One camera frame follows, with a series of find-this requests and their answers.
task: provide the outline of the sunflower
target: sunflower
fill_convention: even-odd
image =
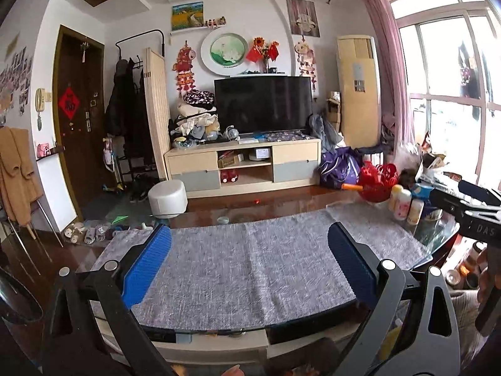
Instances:
[[[261,48],[265,44],[265,39],[261,36],[254,38],[254,45]]]

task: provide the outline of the red diamond-shaped decoration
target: red diamond-shaped decoration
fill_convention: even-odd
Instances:
[[[78,97],[75,95],[71,86],[68,86],[66,88],[65,92],[59,99],[58,105],[61,110],[64,111],[64,114],[66,114],[68,119],[73,119],[75,112],[80,106],[80,99],[78,99]]]

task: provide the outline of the gray rug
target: gray rug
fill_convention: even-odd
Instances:
[[[132,307],[142,325],[177,330],[263,327],[316,314],[355,297],[327,245],[340,220],[380,258],[409,269],[425,248],[365,203],[268,221],[172,230],[172,248],[144,300]],[[117,235],[93,269],[120,260],[149,232]],[[103,318],[101,307],[94,312]]]

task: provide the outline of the white stool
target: white stool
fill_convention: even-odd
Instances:
[[[176,217],[186,211],[188,198],[183,181],[172,179],[157,183],[148,192],[151,213],[159,219]]]

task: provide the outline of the standing air conditioner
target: standing air conditioner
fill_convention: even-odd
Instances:
[[[374,38],[338,37],[341,132],[352,148],[379,144],[381,94]]]

